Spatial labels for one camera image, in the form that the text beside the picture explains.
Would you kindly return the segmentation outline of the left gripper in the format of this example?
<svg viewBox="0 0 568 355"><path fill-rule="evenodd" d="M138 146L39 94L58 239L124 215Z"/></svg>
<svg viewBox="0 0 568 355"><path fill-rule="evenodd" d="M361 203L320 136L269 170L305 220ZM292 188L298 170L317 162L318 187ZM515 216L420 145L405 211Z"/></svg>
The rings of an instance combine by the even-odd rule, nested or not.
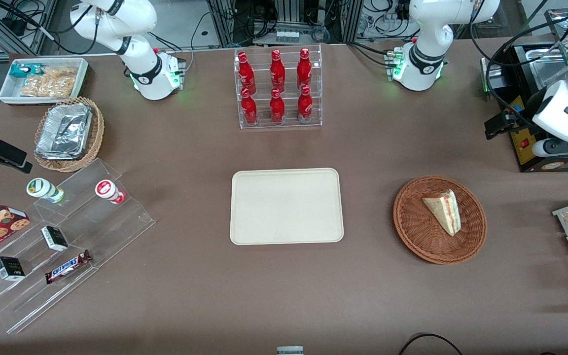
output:
<svg viewBox="0 0 568 355"><path fill-rule="evenodd" d="M510 135L519 134L527 130L530 136L537 134L537 126L531 120L530 111L527 109L511 109L501 111L498 120L485 121L486 140L492 140L496 136L510 131Z"/></svg>

